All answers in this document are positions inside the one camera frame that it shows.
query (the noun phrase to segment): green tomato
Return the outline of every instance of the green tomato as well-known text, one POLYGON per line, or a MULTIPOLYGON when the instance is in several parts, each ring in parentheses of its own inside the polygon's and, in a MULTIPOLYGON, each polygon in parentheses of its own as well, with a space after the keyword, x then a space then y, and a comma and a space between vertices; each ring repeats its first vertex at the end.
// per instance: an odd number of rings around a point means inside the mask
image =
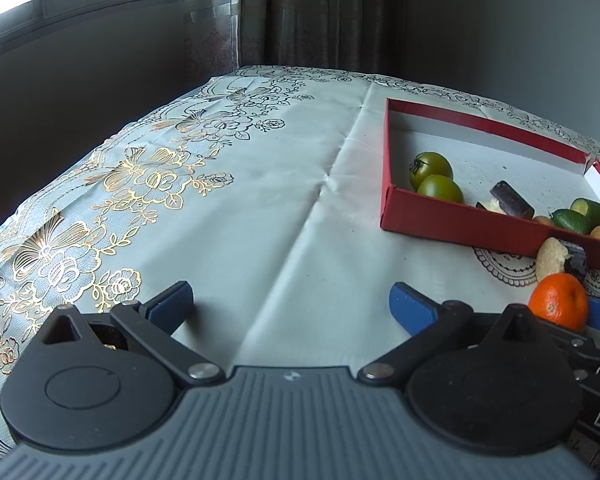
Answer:
POLYGON ((448 202, 464 203, 464 197, 458 184, 444 175, 429 175, 420 184, 418 194, 432 196, 448 202))
POLYGON ((424 152, 416 155, 409 165, 409 181, 417 191, 422 181, 429 175, 444 175, 453 179, 454 172, 445 157, 435 152, 424 152))

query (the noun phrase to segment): cucumber piece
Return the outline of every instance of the cucumber piece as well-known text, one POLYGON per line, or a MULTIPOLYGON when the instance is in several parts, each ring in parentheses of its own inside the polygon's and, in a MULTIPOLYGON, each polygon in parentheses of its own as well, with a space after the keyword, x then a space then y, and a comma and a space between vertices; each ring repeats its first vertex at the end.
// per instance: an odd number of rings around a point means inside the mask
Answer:
POLYGON ((592 229, 600 225, 600 202, 588 198, 577 198, 571 204, 571 210, 586 216, 592 229))
POLYGON ((589 219, 577 211, 571 209, 558 209, 551 214, 551 220, 556 227, 566 229, 581 235, 588 235, 591 232, 591 222, 589 219))

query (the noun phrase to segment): metal screw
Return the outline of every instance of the metal screw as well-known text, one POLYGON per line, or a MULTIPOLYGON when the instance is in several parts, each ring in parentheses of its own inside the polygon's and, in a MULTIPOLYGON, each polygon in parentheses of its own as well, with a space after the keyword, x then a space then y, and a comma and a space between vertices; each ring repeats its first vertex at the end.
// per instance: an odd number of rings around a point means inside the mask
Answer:
POLYGON ((371 363, 362 368, 367 379, 387 379, 394 374, 394 367, 387 363, 371 363))
POLYGON ((213 363, 198 363, 191 365, 188 372, 194 379, 211 379, 220 373, 220 368, 213 363))
POLYGON ((573 377, 576 379, 576 381, 584 381, 584 379, 589 377, 589 374, 587 374, 586 370, 574 370, 573 377))

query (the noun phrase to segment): orange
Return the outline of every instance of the orange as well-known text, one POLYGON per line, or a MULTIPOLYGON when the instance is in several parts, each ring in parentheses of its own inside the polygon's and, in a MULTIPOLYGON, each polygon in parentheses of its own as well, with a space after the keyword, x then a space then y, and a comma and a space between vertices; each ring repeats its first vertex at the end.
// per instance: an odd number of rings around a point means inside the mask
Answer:
POLYGON ((528 307, 536 316, 576 332, 582 332, 589 317, 587 291, 565 272, 550 274, 538 283, 528 307))

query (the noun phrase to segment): tablecloth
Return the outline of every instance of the tablecloth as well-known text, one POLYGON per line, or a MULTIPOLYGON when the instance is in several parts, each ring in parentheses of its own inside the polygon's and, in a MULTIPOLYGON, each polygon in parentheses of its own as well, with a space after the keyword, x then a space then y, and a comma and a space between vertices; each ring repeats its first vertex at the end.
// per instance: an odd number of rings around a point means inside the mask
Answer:
MULTIPOLYGON (((525 303, 531 258, 380 230, 386 98, 493 118, 600 157, 595 140, 451 89, 315 68, 213 78, 128 124, 0 228, 0 388, 57 304, 106 312, 177 280, 192 285, 198 311, 174 336, 226 370, 355 373, 408 337, 388 311, 397 281, 482 312, 525 303)), ((586 285, 600 296, 600 272, 586 285)), ((0 456, 12 445, 0 416, 0 456)))

